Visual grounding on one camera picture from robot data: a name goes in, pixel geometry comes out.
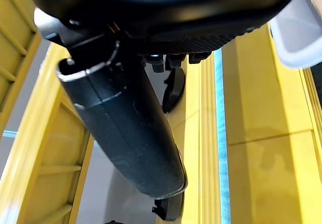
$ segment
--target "black plastic housing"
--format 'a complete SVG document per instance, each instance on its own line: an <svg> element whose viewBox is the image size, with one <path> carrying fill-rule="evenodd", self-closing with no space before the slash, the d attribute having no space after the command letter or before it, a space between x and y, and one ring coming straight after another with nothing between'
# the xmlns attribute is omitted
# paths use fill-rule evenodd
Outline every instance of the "black plastic housing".
<svg viewBox="0 0 322 224"><path fill-rule="evenodd" d="M210 52L260 27L290 0L34 0L67 27L126 35L137 54Z"/></svg>
<svg viewBox="0 0 322 224"><path fill-rule="evenodd" d="M60 82L115 167L154 199L184 191L179 151L141 63L103 62L74 71L70 62L59 63Z"/></svg>

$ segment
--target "white plastic container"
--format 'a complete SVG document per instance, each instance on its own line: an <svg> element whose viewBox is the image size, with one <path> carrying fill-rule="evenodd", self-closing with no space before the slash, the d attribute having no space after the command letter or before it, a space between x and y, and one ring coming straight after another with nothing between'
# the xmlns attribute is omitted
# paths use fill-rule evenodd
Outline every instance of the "white plastic container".
<svg viewBox="0 0 322 224"><path fill-rule="evenodd" d="M270 25L286 67L307 68L322 62L322 19L310 0L292 0Z"/></svg>

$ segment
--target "blue line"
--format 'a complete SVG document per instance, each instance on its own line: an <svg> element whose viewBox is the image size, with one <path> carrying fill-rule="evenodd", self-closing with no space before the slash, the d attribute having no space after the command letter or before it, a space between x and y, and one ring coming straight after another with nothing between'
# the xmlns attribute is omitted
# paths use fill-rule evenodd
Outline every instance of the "blue line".
<svg viewBox="0 0 322 224"><path fill-rule="evenodd" d="M16 131L9 131L9 130L5 130L2 134L3 137L11 137L11 138L16 138L17 137L17 132ZM95 147L99 147L99 144L97 143L97 141L94 141L94 146Z"/></svg>
<svg viewBox="0 0 322 224"><path fill-rule="evenodd" d="M16 131L9 131L5 130L2 134L3 137L11 137L11 138L16 138L17 132Z"/></svg>
<svg viewBox="0 0 322 224"><path fill-rule="evenodd" d="M215 93L219 157L221 223L230 224L230 196L221 49L215 51Z"/></svg>

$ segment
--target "yellow floor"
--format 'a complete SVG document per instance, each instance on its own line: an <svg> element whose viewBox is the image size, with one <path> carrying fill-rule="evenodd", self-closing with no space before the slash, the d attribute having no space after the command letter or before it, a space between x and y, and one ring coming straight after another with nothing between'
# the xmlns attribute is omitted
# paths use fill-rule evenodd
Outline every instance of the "yellow floor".
<svg viewBox="0 0 322 224"><path fill-rule="evenodd" d="M231 223L322 223L309 70L284 68L271 43L265 26L222 50Z"/></svg>

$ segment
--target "yellow surface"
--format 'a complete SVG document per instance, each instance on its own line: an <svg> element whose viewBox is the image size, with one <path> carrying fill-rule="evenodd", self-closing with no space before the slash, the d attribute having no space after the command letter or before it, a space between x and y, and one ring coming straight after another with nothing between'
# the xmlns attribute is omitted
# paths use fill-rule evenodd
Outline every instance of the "yellow surface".
<svg viewBox="0 0 322 224"><path fill-rule="evenodd" d="M231 223L322 223L321 112L307 70L282 66L267 26L222 52Z"/></svg>
<svg viewBox="0 0 322 224"><path fill-rule="evenodd" d="M0 138L40 42L33 10L31 0L0 0Z"/></svg>
<svg viewBox="0 0 322 224"><path fill-rule="evenodd" d="M183 69L184 95L167 115L188 175L183 216L173 223L221 223L213 54L200 64L186 59Z"/></svg>
<svg viewBox="0 0 322 224"><path fill-rule="evenodd" d="M52 45L0 180L0 223L75 223L94 140L55 76Z"/></svg>

